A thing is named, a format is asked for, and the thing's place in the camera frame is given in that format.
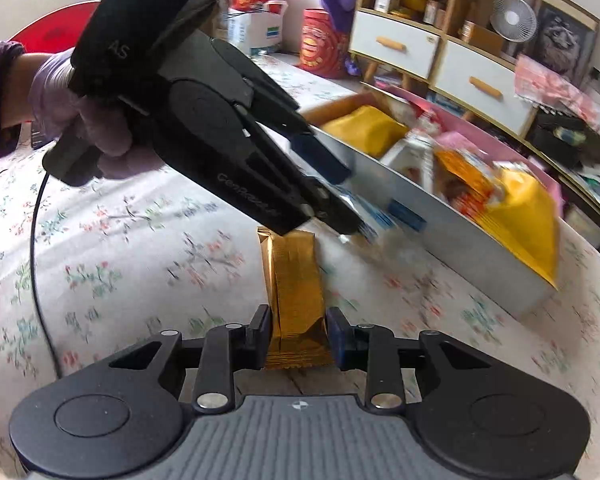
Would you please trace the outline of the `gloved left hand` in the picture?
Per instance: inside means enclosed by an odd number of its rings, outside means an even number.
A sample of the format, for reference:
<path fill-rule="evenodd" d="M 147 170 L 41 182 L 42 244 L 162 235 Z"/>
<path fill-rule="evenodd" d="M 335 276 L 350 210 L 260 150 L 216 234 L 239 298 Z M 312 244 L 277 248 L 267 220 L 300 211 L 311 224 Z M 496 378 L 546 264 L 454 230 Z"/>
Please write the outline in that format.
<path fill-rule="evenodd" d="M 132 134 L 120 110 L 69 90 L 71 50 L 43 56 L 29 91 L 35 120 L 46 136 L 60 138 L 71 127 L 102 154 L 97 167 L 105 178 L 121 180 L 158 170 L 163 160 L 152 148 L 132 145 Z"/>

